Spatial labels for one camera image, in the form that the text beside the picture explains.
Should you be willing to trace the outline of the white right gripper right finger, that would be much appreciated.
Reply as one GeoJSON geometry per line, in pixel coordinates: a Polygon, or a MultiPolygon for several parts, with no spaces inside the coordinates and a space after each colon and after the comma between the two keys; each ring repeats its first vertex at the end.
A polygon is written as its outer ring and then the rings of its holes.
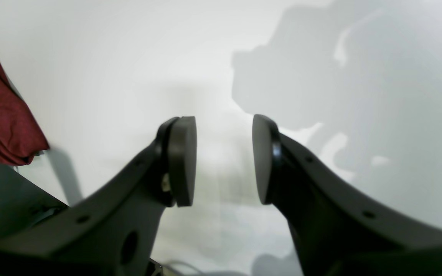
{"type": "Polygon", "coordinates": [[[305,276],[442,276],[442,229],[342,180],[269,117],[252,121],[259,198],[286,218],[305,276]]]}

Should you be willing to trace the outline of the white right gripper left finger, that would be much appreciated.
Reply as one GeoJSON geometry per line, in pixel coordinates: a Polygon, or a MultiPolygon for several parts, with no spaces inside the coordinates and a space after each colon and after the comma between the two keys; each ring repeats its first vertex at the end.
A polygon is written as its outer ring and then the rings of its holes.
{"type": "Polygon", "coordinates": [[[0,276],[143,276],[167,207],[193,204],[195,117],[173,117],[76,206],[0,238],[0,276]]]}

